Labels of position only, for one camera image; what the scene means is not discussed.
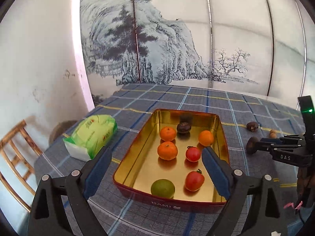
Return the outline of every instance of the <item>nut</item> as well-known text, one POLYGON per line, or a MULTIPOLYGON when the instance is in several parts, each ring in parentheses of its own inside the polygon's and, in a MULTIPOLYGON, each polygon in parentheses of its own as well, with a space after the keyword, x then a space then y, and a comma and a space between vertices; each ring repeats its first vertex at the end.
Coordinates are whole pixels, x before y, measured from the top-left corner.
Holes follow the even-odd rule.
POLYGON ((257 137, 254 137, 254 136, 252 136, 249 140, 248 140, 248 142, 247 142, 247 144, 246 144, 246 152, 248 153, 248 154, 254 154, 254 153, 256 153, 256 149, 254 148, 254 146, 255 146, 255 143, 256 142, 258 142, 259 140, 258 140, 258 138, 257 137))
POLYGON ((251 132, 255 132, 258 129, 258 127, 259 127, 259 125, 255 121, 251 121, 251 122, 247 123, 247 125, 246 125, 246 129, 248 129, 251 132))
POLYGON ((177 125, 177 132, 181 134, 188 133, 192 126, 187 122, 181 122, 177 125))
POLYGON ((270 133, 269 138, 277 138, 277 134, 276 133, 270 133))

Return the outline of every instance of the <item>green plastic bag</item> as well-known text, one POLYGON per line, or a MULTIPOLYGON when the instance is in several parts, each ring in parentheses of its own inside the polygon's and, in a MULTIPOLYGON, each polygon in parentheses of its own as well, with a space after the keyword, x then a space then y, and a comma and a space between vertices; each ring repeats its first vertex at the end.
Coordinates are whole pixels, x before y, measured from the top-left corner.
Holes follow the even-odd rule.
POLYGON ((81 121, 72 135, 63 140, 72 157, 87 161, 94 159, 116 130, 116 121, 110 115, 92 115, 81 121))

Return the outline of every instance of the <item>painted mountain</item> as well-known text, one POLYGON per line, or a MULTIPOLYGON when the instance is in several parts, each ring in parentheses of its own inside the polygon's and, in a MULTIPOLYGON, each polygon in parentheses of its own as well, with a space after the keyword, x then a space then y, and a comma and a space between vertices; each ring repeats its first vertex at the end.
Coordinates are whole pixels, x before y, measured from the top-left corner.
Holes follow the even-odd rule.
POLYGON ((88 74, 112 75, 116 84, 209 77, 185 23, 166 20, 151 0, 135 0, 138 49, 131 0, 81 0, 81 39, 88 74))

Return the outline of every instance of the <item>wire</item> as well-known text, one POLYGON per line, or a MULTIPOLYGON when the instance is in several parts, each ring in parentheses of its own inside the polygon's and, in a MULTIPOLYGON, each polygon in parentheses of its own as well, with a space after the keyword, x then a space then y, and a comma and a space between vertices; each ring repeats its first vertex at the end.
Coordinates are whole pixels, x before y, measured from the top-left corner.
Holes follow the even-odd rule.
POLYGON ((303 218, 302 218, 302 215, 301 215, 301 210, 299 210, 298 211, 298 213, 299 213, 299 217, 300 217, 300 220, 301 220, 301 222, 303 223, 303 225, 305 224, 305 222, 304 222, 304 220, 303 220, 303 218))

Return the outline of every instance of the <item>table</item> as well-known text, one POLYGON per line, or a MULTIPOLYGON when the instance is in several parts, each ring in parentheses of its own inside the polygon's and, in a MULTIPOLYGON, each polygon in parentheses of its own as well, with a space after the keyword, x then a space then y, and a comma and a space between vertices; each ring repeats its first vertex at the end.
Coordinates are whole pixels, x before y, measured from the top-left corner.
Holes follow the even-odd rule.
MULTIPOLYGON (((300 134, 305 131, 299 111, 280 104, 241 94, 194 87, 179 87, 159 84, 129 84, 114 93, 93 111, 87 114, 109 114, 119 127, 108 147, 113 160, 96 192, 89 199, 92 210, 109 236, 111 235, 200 235, 210 229, 218 213, 195 214, 145 205, 121 195, 112 182, 117 169, 130 144, 155 109, 178 109, 209 112, 219 115, 229 147, 230 165, 247 175, 261 177, 269 174, 280 181, 283 205, 295 202, 297 168, 273 161, 267 152, 248 156, 245 146, 252 136, 266 137, 270 129, 283 134, 300 134), (261 129, 256 133, 246 130, 246 124, 257 121, 261 129)), ((67 134, 71 134, 74 125, 67 134)), ((67 176, 85 163, 69 156, 59 137, 35 162, 36 178, 39 182, 44 174, 52 178, 67 176)), ((67 198, 64 207, 76 235, 81 235, 67 198)), ((244 225, 250 197, 234 229, 239 234, 244 225)), ((292 209, 286 209, 287 223, 298 220, 292 209)))

